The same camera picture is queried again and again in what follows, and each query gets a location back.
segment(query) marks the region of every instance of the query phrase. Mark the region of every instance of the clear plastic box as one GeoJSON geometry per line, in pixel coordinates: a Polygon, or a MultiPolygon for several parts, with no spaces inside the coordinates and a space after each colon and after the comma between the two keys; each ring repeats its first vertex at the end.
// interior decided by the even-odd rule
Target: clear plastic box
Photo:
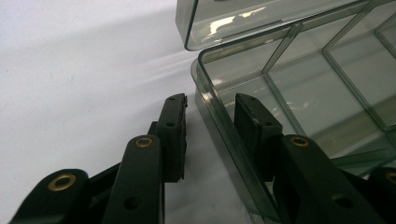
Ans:
{"type": "Polygon", "coordinates": [[[247,210],[269,222],[278,221],[272,183],[262,181],[233,126],[235,95],[260,99],[284,134],[309,136],[352,174],[365,176],[394,161],[396,2],[293,1],[293,7],[274,7],[269,18],[261,13],[288,1],[248,4],[253,2],[227,7],[217,17],[218,2],[194,2],[213,16],[190,17],[187,32],[178,27],[186,49],[216,45],[191,66],[196,103],[247,210]],[[236,18],[249,10],[251,18],[238,25],[236,18]],[[216,32],[199,28],[229,17],[234,19],[216,32]],[[255,22],[262,25],[251,28],[255,22]]]}

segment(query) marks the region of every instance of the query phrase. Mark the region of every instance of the black mechanical linkage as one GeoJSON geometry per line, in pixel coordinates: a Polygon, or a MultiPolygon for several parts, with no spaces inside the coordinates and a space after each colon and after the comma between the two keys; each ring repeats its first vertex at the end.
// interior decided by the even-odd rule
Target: black mechanical linkage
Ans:
{"type": "Polygon", "coordinates": [[[156,124],[156,135],[163,147],[164,182],[177,182],[184,178],[184,156],[187,147],[186,107],[185,94],[168,97],[156,124]]]}
{"type": "Polygon", "coordinates": [[[312,139],[284,136],[265,106],[245,94],[236,94],[234,126],[263,179],[271,181],[275,176],[274,196],[282,223],[396,220],[396,169],[375,169],[368,180],[342,172],[312,139]]]}
{"type": "Polygon", "coordinates": [[[163,223],[163,167],[160,140],[154,135],[132,139],[102,223],[163,223]]]}
{"type": "Polygon", "coordinates": [[[164,182],[184,177],[187,96],[166,99],[148,134],[131,140],[122,162],[88,179],[81,170],[44,178],[11,223],[164,223],[164,182]]]}
{"type": "Polygon", "coordinates": [[[236,130],[253,157],[265,181],[274,179],[272,152],[278,148],[277,139],[282,134],[282,124],[262,103],[249,95],[235,96],[234,122],[236,130]]]}
{"type": "Polygon", "coordinates": [[[299,202],[294,211],[279,207],[281,218],[294,214],[288,217],[290,223],[385,223],[314,141],[300,135],[286,135],[280,141],[276,201],[285,200],[279,195],[297,193],[292,198],[299,202]],[[292,192],[278,187],[279,176],[290,181],[292,192]]]}
{"type": "Polygon", "coordinates": [[[87,186],[88,176],[81,170],[67,169],[48,175],[26,197],[10,223],[80,222],[89,202],[87,186]]]}

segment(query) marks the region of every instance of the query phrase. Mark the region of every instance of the white surface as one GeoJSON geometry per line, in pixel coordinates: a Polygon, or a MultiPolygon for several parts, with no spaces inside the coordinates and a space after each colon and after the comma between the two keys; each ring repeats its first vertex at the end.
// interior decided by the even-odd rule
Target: white surface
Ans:
{"type": "Polygon", "coordinates": [[[166,223],[250,223],[193,101],[177,1],[0,3],[0,223],[46,175],[96,175],[185,92],[185,180],[166,185],[166,223]]]}

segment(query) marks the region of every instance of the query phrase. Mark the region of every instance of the container divider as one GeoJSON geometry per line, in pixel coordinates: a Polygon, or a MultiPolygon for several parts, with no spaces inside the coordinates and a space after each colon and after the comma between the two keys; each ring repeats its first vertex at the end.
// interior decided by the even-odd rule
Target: container divider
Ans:
{"type": "Polygon", "coordinates": [[[269,75],[269,71],[273,68],[273,66],[276,64],[276,62],[279,60],[279,58],[282,56],[285,50],[289,47],[291,42],[293,42],[294,38],[300,33],[303,27],[304,26],[301,23],[291,26],[286,36],[280,42],[279,46],[277,46],[275,52],[268,60],[264,68],[262,69],[262,76],[264,80],[267,82],[269,88],[271,89],[271,92],[279,102],[280,106],[282,107],[283,111],[285,112],[286,116],[288,117],[291,125],[294,127],[297,134],[306,136],[306,133],[303,127],[301,126],[300,122],[294,116],[293,112],[288,106],[288,103],[286,102],[285,98],[282,96],[282,93],[280,93],[280,90],[277,88],[275,82],[271,79],[271,76],[269,75]]]}
{"type": "Polygon", "coordinates": [[[344,81],[346,86],[353,93],[355,98],[359,101],[359,103],[363,106],[364,110],[369,114],[375,124],[380,128],[383,132],[387,133],[391,130],[394,130],[396,127],[387,126],[380,118],[380,116],[376,113],[373,107],[368,103],[368,101],[364,98],[363,94],[358,90],[358,88],[353,84],[352,80],[347,76],[346,72],[341,68],[338,62],[334,59],[334,57],[330,54],[330,49],[333,48],[336,43],[341,40],[355,25],[357,25],[365,16],[367,16],[373,8],[380,5],[383,0],[373,0],[369,2],[364,9],[358,13],[323,49],[322,54],[330,64],[330,66],[334,69],[335,73],[344,81]]]}
{"type": "Polygon", "coordinates": [[[396,58],[396,49],[393,47],[392,44],[390,44],[387,38],[382,34],[382,31],[387,30],[393,20],[396,20],[396,13],[390,16],[386,21],[384,21],[380,26],[378,26],[375,29],[375,36],[378,38],[379,41],[381,41],[385,49],[387,49],[389,53],[393,55],[394,58],[396,58]]]}

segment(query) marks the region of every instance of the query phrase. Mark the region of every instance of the brass insert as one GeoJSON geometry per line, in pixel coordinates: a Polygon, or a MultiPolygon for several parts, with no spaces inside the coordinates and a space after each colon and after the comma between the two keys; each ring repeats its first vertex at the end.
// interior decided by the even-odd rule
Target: brass insert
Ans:
{"type": "Polygon", "coordinates": [[[49,189],[52,191],[61,191],[70,188],[76,182],[76,176],[72,174],[58,175],[49,183],[49,189]]]}
{"type": "Polygon", "coordinates": [[[149,147],[152,144],[151,138],[139,138],[134,142],[137,147],[149,147]]]}
{"type": "Polygon", "coordinates": [[[396,173],[387,172],[385,174],[385,177],[387,178],[388,181],[390,181],[390,183],[396,185],[396,173]]]}
{"type": "Polygon", "coordinates": [[[309,146],[308,140],[306,140],[305,138],[302,138],[302,137],[292,137],[292,138],[290,139],[290,141],[291,141],[294,145],[296,145],[296,146],[298,146],[298,147],[307,147],[307,146],[309,146]]]}

